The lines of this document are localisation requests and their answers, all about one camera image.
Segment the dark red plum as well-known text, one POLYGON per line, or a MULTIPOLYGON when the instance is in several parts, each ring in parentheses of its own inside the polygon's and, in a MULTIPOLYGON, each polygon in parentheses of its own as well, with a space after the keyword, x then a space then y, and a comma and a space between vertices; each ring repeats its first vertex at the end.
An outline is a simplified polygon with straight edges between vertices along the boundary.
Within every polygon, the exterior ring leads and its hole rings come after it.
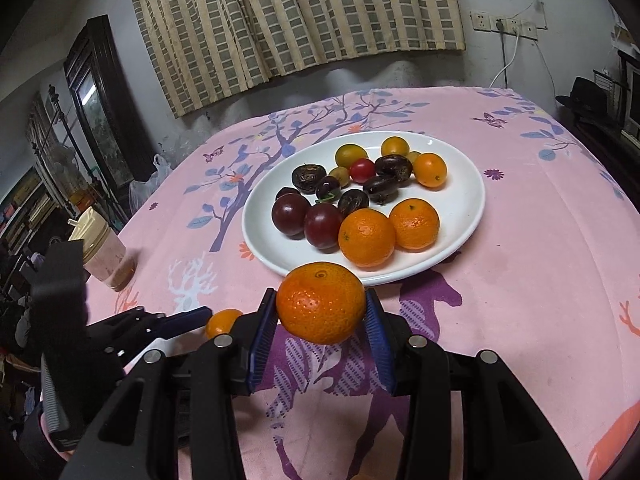
POLYGON ((337 245, 343 215, 332 204, 315 204, 305 217, 304 234, 311 246, 329 250, 337 245))
POLYGON ((276 199, 271 209, 273 225, 286 236, 297 236, 304 230, 310 203, 304 196, 286 193, 276 199))

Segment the dark purple passion fruit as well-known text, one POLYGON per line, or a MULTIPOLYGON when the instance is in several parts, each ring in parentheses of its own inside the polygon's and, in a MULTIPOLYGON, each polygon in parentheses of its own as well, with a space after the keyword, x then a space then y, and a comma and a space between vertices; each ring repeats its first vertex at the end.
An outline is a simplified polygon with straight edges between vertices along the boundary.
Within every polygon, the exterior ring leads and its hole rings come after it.
POLYGON ((291 174, 293 185, 304 194, 314 194, 319 182, 325 176, 326 168, 315 164, 298 166, 291 174))

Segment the dark purple small fruit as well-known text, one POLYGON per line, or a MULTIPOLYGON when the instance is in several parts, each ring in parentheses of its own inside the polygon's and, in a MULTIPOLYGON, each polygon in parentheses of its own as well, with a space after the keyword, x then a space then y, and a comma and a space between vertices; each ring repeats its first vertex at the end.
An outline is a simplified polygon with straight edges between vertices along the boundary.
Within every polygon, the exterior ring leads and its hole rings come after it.
POLYGON ((316 197, 318 203, 334 202, 341 196, 341 182, 336 177, 326 176, 322 178, 316 186, 316 197))

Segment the large orange tangerine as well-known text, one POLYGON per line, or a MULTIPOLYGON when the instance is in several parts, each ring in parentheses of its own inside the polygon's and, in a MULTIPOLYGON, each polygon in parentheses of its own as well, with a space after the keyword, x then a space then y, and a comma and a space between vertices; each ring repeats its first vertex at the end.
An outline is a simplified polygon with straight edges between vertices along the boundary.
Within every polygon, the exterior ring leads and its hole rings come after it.
POLYGON ((343 256, 358 268, 378 268, 395 251, 396 231, 382 212, 358 209, 342 222, 338 247, 343 256))

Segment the dark purple small fruit two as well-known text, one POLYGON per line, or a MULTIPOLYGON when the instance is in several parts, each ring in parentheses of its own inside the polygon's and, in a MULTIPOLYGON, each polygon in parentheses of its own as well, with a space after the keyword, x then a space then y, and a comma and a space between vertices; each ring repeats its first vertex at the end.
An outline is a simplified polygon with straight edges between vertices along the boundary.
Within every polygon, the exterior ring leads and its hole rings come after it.
POLYGON ((369 207, 369 196, 367 193, 357 190, 346 191, 337 202, 337 209, 340 211, 344 219, 359 209, 369 207))

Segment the yellow-green tomato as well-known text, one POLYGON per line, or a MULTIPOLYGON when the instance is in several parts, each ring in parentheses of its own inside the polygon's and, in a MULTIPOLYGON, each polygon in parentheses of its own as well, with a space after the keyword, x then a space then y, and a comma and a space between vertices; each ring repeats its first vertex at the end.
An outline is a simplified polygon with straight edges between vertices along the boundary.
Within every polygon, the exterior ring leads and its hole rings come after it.
POLYGON ((357 144, 343 144, 334 155, 335 163, 339 167, 349 169, 357 160, 368 159, 367 151, 357 144))

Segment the red cherry tomato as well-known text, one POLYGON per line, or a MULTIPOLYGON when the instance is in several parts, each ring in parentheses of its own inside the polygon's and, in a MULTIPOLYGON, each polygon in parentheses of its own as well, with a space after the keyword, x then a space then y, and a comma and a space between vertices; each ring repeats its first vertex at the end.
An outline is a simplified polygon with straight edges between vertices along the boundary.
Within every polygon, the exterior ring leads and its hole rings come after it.
POLYGON ((357 159, 349 167, 349 177, 357 184, 365 184, 376 176, 375 163, 368 158, 357 159))

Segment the yellow-orange tomato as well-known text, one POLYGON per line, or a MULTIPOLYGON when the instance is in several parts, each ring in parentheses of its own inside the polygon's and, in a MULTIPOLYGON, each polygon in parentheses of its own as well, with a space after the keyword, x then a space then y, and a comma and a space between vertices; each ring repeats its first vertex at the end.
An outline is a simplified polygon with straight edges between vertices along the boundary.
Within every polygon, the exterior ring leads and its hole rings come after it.
POLYGON ((435 153, 420 154, 412 163, 413 174, 424 188, 441 188, 447 180, 446 162, 435 153))

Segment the small orange kumquat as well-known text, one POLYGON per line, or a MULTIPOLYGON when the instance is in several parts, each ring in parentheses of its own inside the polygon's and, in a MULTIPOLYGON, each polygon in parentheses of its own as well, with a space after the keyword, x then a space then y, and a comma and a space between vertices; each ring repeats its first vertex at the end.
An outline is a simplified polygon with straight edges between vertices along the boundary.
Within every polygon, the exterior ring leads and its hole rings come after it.
POLYGON ((389 136, 381 145, 381 155, 407 156, 410 152, 408 142, 401 136, 389 136))

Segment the small orange tomato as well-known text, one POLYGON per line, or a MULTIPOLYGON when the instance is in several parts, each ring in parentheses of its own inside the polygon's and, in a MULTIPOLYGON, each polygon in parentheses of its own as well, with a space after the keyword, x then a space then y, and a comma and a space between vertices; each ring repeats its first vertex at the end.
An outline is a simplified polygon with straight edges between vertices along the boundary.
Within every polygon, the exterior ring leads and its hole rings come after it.
POLYGON ((214 313, 205 326, 207 339, 214 339, 218 335, 228 334, 234 322, 243 314, 238 309, 224 309, 214 313))

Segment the small yellow-green round fruit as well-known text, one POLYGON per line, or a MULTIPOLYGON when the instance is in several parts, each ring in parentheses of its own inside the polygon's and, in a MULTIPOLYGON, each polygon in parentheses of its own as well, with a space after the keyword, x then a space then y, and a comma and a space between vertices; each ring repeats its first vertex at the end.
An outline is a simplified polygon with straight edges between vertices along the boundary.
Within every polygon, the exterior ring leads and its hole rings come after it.
POLYGON ((338 166, 333 168, 329 172, 329 176, 335 178, 340 184, 341 188, 346 188, 346 186, 350 183, 349 171, 345 167, 338 166))

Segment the dark wrinkled fruit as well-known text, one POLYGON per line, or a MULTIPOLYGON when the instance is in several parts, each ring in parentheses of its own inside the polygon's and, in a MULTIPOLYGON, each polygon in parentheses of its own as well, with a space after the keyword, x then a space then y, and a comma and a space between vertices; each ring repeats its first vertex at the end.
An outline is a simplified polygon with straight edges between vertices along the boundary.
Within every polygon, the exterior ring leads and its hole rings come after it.
POLYGON ((381 156, 374 164, 380 177, 393 178, 398 184, 407 182, 413 173, 412 162, 399 154, 381 156))

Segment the plastic jar with cream lid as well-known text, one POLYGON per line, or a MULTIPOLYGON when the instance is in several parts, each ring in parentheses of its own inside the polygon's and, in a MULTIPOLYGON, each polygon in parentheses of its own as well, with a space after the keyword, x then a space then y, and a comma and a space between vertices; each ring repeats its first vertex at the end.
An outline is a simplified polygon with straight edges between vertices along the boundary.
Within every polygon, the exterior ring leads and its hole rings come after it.
POLYGON ((102 214, 92 207, 74 221, 68 240, 81 241, 85 270, 115 292, 123 290, 134 277, 134 257, 102 214))

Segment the bookshelf with books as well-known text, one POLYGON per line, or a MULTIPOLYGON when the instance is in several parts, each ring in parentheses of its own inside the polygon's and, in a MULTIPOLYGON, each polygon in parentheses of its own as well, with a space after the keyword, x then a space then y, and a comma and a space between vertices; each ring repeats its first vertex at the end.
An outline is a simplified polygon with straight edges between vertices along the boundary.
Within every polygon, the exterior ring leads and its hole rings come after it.
POLYGON ((20 255, 44 255, 51 234, 47 222, 56 203, 34 167, 29 168, 1 202, 1 271, 20 255))

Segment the pink printed tablecloth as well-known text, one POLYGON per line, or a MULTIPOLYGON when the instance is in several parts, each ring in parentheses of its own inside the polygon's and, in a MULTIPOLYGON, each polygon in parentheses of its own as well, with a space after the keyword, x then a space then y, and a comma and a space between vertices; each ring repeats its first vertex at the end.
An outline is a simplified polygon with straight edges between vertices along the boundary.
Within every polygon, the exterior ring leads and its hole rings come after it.
POLYGON ((363 283, 442 348, 502 357, 578 474, 600 479, 639 422, 639 215, 551 116, 511 90, 359 91, 214 134, 122 230, 137 269, 120 292, 88 283, 91 321, 142 306, 175 314, 257 308, 289 270, 322 258, 272 224, 303 164, 401 136, 445 162, 445 185, 404 186, 437 210, 424 252, 398 250, 363 283))

